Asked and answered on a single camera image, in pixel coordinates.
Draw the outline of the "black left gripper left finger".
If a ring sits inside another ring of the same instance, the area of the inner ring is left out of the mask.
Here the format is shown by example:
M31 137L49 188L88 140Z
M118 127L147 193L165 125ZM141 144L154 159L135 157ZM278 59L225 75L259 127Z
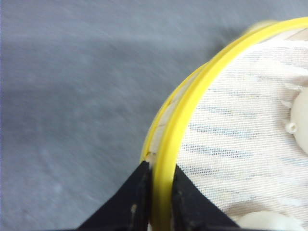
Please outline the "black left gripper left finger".
M150 166L143 161L119 190L78 231L146 231L150 214Z

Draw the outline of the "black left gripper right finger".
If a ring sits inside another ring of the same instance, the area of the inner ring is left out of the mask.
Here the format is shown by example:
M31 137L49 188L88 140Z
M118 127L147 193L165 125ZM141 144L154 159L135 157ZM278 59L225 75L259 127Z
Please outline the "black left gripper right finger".
M240 227L209 201L176 166L172 186L175 231L238 231Z

